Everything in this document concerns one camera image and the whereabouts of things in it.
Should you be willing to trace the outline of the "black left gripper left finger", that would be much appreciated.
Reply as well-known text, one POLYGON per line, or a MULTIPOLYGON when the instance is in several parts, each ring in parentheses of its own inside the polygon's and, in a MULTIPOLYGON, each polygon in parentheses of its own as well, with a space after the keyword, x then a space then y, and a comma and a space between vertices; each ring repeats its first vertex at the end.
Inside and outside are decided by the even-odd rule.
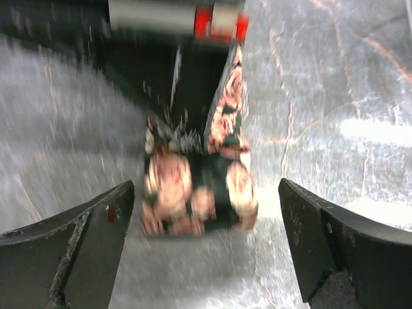
POLYGON ((1 308, 108 308, 134 202, 128 180, 2 234, 1 308))

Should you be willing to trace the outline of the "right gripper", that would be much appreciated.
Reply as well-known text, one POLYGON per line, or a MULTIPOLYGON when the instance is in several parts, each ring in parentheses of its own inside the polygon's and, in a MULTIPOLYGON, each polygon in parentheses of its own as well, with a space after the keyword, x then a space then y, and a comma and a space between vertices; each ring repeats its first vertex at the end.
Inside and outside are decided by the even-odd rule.
POLYGON ((192 39, 243 43, 249 17, 241 7, 241 1, 1 1, 1 33, 85 33, 73 40, 77 57, 147 113, 147 152, 205 153, 235 47, 192 39), (145 33, 188 41, 131 39, 145 33))

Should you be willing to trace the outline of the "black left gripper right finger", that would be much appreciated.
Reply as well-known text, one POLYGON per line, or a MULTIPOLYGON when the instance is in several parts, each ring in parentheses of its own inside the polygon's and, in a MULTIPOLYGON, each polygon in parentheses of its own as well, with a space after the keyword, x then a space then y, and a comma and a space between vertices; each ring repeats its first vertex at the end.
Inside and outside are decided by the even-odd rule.
POLYGON ((279 182, 303 302, 311 308, 411 308, 411 233, 279 182))

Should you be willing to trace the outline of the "black floral rose tie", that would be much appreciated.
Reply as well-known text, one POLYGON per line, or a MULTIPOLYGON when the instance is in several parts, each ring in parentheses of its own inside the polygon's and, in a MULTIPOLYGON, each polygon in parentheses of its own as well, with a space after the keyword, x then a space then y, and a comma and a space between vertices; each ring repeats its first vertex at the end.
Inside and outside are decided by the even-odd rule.
POLYGON ((176 129, 155 117, 145 132, 141 227, 148 236, 194 236, 217 229, 250 230, 258 215, 251 148, 241 134, 242 47, 229 52, 205 131, 176 129))

